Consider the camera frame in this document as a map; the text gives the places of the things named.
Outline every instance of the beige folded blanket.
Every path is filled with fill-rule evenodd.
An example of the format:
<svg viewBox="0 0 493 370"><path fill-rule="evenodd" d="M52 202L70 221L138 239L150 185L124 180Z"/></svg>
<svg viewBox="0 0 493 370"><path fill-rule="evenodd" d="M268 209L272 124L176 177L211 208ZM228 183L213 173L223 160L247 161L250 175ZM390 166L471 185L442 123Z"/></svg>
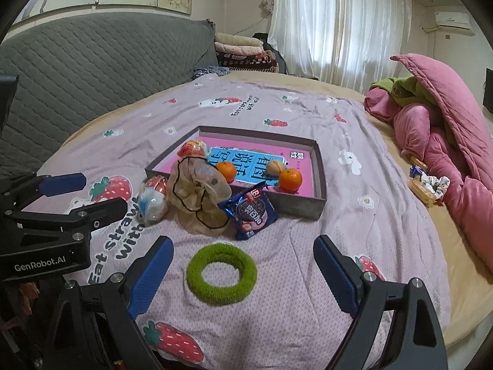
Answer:
<svg viewBox="0 0 493 370"><path fill-rule="evenodd" d="M253 37L235 36L221 32L216 33L215 40L218 43L229 44L231 46L262 47L264 45L260 40L254 39Z"/></svg>
<svg viewBox="0 0 493 370"><path fill-rule="evenodd" d="M214 46L216 51L219 51L220 53L234 54L236 56L256 56L264 52L263 47L257 46L232 46L231 44L222 44L219 42L215 42Z"/></svg>

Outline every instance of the blue patterned cloth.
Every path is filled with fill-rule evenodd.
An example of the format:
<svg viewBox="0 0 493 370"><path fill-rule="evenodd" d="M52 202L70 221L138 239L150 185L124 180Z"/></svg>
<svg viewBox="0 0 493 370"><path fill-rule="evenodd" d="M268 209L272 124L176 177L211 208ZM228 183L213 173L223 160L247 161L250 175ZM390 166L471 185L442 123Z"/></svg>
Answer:
<svg viewBox="0 0 493 370"><path fill-rule="evenodd" d="M206 75L208 73L215 73L218 76L227 75L229 68L226 66L208 66L207 68L198 68L193 70L193 79L197 79L199 76Z"/></svg>

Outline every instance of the headboard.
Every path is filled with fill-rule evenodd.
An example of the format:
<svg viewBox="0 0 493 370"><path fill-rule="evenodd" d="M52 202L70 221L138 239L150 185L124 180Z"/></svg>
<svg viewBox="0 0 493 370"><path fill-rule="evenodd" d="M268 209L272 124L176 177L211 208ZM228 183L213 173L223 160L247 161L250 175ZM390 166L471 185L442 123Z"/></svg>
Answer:
<svg viewBox="0 0 493 370"><path fill-rule="evenodd" d="M214 24L162 14L58 19L0 45L19 86L0 136L0 178L37 170L93 119L218 65Z"/></svg>

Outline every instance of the sheer curtain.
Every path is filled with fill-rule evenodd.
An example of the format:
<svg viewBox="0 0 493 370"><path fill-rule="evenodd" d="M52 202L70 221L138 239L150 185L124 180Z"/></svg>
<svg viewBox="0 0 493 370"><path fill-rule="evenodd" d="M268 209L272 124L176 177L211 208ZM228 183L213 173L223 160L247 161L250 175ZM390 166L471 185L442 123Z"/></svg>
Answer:
<svg viewBox="0 0 493 370"><path fill-rule="evenodd" d="M289 73L364 93L395 76L389 57L407 44L411 0L275 0L269 43Z"/></svg>

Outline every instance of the white air conditioner unit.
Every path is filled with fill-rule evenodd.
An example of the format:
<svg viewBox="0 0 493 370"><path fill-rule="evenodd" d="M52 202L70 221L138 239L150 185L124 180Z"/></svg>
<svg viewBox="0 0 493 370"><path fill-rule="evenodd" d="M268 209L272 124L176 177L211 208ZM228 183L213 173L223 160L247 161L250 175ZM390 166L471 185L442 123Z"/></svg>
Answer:
<svg viewBox="0 0 493 370"><path fill-rule="evenodd" d="M440 30L475 35L469 14L463 12L435 12L435 21Z"/></svg>

